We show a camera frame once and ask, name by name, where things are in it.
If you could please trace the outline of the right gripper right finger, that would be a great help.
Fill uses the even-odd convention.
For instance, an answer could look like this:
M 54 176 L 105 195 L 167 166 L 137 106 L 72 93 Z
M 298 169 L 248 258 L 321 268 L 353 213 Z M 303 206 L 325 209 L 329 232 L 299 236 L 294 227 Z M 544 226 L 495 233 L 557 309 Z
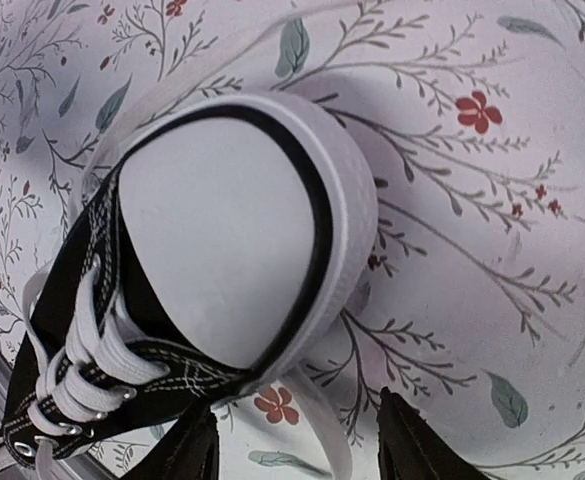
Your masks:
M 457 455 L 400 394 L 384 387 L 380 400 L 377 423 L 381 479 L 477 478 L 477 469 Z

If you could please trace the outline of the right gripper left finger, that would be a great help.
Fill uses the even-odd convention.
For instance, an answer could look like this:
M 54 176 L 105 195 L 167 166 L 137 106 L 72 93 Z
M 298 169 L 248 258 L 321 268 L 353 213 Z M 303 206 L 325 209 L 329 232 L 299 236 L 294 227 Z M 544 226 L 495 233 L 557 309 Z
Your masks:
M 161 441 L 160 479 L 217 480 L 219 434 L 216 416 L 205 406 L 183 413 Z

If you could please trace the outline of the black canvas sneaker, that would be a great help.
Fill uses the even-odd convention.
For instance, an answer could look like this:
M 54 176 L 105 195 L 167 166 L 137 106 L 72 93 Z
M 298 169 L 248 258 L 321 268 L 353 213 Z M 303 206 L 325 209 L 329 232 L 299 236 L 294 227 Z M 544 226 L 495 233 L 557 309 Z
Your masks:
M 272 382 L 327 458 L 352 455 L 300 371 L 355 289 L 377 199 L 354 140 L 285 93 L 192 106 L 121 139 L 56 259 L 23 290 L 26 335 L 0 426 L 0 472 L 41 479 L 92 444 Z

